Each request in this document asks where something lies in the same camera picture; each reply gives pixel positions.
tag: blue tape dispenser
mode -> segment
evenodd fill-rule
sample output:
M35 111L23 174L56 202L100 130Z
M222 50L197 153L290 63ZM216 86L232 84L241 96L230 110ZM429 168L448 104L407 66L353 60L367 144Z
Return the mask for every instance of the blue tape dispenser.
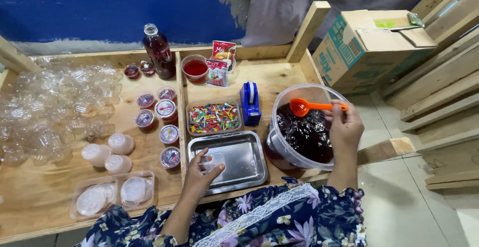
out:
M241 109L243 111L243 124L245 126L255 126L260 123L260 101L256 84L248 81L243 84L239 92L241 97Z

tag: glass bottle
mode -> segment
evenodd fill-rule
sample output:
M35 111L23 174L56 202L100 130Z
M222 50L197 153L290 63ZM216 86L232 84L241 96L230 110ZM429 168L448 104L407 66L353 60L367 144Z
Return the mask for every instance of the glass bottle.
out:
M176 67L165 35L158 32L154 24L146 24L144 32L143 45L158 76L161 79L170 79L175 76Z

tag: small plastic spoon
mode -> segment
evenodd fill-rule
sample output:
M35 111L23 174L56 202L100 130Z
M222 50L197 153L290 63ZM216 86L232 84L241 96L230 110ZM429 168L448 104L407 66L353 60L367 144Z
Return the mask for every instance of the small plastic spoon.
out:
M342 110L348 110L348 106L339 105ZM332 104L318 104L318 103L309 103L302 98L293 98L289 102L289 107L293 111L294 115L298 117L305 116L310 109L332 109Z

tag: tiled floor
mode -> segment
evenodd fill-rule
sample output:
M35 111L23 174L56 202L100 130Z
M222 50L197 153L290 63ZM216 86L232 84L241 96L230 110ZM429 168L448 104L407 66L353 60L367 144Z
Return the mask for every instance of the tiled floor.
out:
M365 131L360 148L402 137L399 111L384 104L379 95L352 97ZM479 210L451 209L443 196L425 188L429 177L418 165L418 153L364 166L359 185L368 246L372 247L479 247ZM0 247L70 247L82 240L88 229L7 244Z

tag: person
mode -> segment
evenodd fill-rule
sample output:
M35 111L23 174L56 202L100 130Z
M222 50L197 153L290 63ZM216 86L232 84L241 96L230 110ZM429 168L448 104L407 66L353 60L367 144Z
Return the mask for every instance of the person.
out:
M357 147L364 126L354 105L332 100L330 140L334 169L326 186L313 188L283 177L283 186L268 186L230 199L220 208L195 209L224 165L202 174L198 153L189 165L179 201L172 211L152 206L130 219L113 205L87 233L81 247L271 247L367 245L357 181ZM341 111L339 104L347 104Z

